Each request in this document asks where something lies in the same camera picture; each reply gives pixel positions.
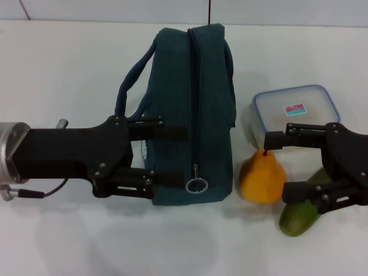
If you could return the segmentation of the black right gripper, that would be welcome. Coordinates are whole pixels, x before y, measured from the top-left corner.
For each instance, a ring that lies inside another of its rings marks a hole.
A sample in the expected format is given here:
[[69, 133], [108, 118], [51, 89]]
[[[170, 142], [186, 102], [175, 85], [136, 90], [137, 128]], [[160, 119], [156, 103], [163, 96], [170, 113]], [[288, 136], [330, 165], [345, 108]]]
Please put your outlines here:
[[286, 204], [309, 200], [319, 214], [367, 205], [367, 135], [331, 122], [323, 125], [287, 123], [286, 130], [266, 132], [264, 150], [283, 147], [323, 148], [321, 158], [334, 181], [324, 185], [286, 182], [282, 200]]

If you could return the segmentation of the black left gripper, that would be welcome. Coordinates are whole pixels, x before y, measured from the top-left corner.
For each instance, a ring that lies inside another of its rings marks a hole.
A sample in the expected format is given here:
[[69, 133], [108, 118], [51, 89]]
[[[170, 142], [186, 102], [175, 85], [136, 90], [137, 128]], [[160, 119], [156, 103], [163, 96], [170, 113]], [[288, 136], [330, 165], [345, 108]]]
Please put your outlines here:
[[92, 179], [97, 198], [153, 199], [161, 187], [185, 188], [182, 171], [119, 168], [132, 164], [130, 140], [186, 141], [187, 128], [167, 126], [163, 117], [129, 118], [127, 124], [111, 116], [92, 128], [31, 129], [12, 160], [24, 179]]

